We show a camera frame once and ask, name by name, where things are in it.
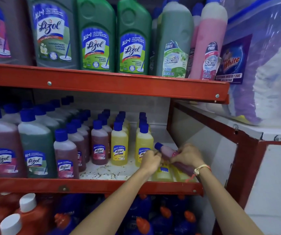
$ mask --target green lizol bottle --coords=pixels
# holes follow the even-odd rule
[[[77,0],[81,69],[114,72],[116,16],[106,0]]]
[[[28,178],[56,178],[52,132],[36,122],[33,109],[23,109],[20,114],[22,122],[18,125],[18,131],[28,168]]]
[[[120,0],[117,13],[117,72],[147,75],[151,15],[136,0]]]

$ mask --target red metal shelf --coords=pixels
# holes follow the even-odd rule
[[[122,180],[70,180],[70,179],[27,179],[0,178],[0,192],[16,193],[102,193],[111,194]],[[139,194],[201,195],[200,183],[146,182]]]
[[[229,83],[219,81],[5,64],[0,64],[0,86],[162,96],[217,103],[228,103],[229,90]]]

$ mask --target forearm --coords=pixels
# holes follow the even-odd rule
[[[88,215],[71,235],[114,235],[150,174],[138,169],[123,185]]]
[[[223,235],[264,235],[208,168],[199,173]]]

